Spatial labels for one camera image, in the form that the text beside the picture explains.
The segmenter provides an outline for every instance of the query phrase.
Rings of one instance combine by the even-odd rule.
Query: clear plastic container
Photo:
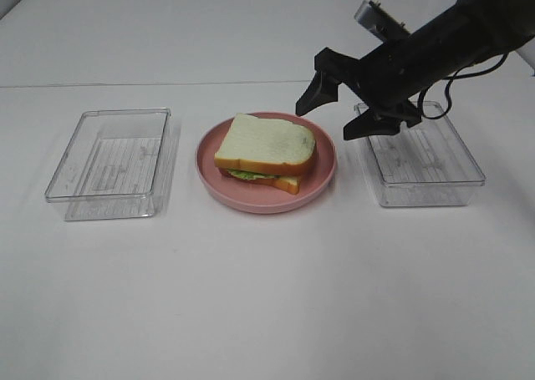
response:
[[[66,221],[151,217],[171,186],[169,109],[82,114],[45,192]]]
[[[438,103],[425,102],[428,115],[441,114]],[[362,114],[365,104],[355,110]],[[485,175],[451,121],[423,119],[395,136],[370,136],[364,158],[377,201],[383,207],[463,206]]]

